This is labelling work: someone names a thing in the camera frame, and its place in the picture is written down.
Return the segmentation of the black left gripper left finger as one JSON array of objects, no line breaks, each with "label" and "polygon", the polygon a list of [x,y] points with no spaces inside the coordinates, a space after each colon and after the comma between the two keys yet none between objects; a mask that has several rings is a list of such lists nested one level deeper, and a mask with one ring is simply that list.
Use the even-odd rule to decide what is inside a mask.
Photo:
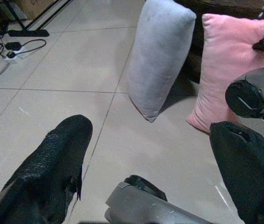
[{"label": "black left gripper left finger", "polygon": [[0,192],[0,224],[61,224],[81,198],[83,161],[93,125],[64,119],[15,170]]}]

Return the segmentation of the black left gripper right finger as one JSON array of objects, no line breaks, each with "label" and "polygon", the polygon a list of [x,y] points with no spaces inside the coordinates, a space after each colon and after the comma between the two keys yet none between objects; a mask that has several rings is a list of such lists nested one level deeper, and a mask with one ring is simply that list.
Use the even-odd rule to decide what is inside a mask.
[{"label": "black left gripper right finger", "polygon": [[264,137],[222,121],[211,124],[210,143],[238,216],[246,224],[264,224]]}]

